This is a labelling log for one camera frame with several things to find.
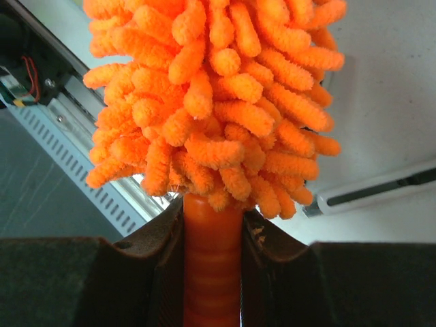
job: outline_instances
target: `screw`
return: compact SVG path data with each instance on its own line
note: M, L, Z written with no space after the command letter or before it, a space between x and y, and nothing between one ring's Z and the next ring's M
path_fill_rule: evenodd
M44 84L45 84L47 87L50 87L51 89L54 89L54 88L56 87L56 83L54 82L54 80L51 80L51 79L49 79L49 78L47 78L47 79L44 81Z

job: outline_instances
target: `orange handle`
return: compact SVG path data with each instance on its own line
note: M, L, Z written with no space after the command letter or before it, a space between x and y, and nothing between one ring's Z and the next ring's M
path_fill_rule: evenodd
M187 194L184 327L237 327L243 212L217 213L206 198Z

